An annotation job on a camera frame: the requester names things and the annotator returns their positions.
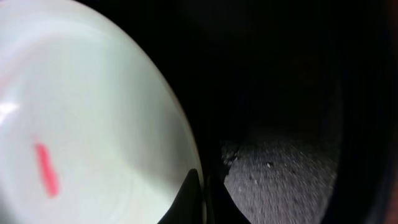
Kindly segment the light green plate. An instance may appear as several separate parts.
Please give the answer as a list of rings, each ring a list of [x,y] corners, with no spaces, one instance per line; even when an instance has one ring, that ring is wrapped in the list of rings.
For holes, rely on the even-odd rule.
[[[76,1],[1,2],[1,222],[158,223],[201,170],[164,76]]]

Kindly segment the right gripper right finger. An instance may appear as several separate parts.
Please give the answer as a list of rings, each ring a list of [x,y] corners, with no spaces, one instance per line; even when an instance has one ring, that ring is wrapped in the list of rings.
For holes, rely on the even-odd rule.
[[[210,224],[250,224],[219,178],[206,178],[206,207]]]

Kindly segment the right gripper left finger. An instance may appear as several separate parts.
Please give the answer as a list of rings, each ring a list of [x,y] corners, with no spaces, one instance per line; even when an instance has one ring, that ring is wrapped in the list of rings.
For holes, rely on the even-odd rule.
[[[200,224],[201,187],[196,169],[190,169],[167,213],[158,224]]]

